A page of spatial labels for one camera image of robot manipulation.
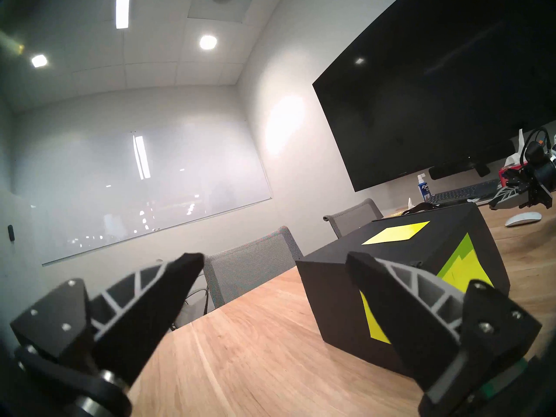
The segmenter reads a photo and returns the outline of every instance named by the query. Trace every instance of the black tv screen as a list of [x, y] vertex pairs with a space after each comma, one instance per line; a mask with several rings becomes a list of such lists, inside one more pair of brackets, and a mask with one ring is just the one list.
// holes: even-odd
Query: black tv screen
[[556, 0], [397, 0], [313, 83], [355, 191], [556, 119]]

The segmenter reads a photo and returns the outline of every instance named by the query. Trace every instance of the black box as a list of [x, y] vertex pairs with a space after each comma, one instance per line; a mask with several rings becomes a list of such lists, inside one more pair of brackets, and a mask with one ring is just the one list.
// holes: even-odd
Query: black box
[[[406, 240], [364, 244], [411, 234]], [[346, 272], [350, 251], [422, 268], [463, 292], [471, 279], [490, 282], [506, 295], [510, 289], [498, 248], [474, 203], [373, 221], [296, 261], [323, 340], [404, 375], [411, 376]]]

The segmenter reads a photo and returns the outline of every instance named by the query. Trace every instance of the keyboard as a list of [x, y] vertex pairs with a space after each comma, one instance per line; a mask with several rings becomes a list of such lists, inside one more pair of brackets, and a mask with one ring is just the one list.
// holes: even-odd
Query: keyboard
[[499, 179], [493, 179], [491, 181], [481, 182], [480, 184], [458, 188], [457, 190], [439, 192], [438, 194], [430, 196], [429, 203], [437, 205], [440, 203], [458, 202], [467, 199], [486, 199], [496, 194], [499, 184]]

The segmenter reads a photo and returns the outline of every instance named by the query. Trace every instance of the whiteboard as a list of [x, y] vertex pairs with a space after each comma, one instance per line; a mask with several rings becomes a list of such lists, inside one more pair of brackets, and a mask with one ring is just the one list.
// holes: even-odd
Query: whiteboard
[[245, 122], [234, 119], [210, 131], [191, 121], [64, 134], [23, 161], [17, 186], [33, 207], [41, 263], [270, 198]]

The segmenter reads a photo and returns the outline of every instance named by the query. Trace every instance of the screw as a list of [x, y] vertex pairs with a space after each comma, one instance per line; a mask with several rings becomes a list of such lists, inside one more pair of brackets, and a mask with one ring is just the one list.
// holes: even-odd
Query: screw
[[490, 323], [479, 323], [479, 328], [485, 333], [494, 333], [494, 327], [492, 327]]

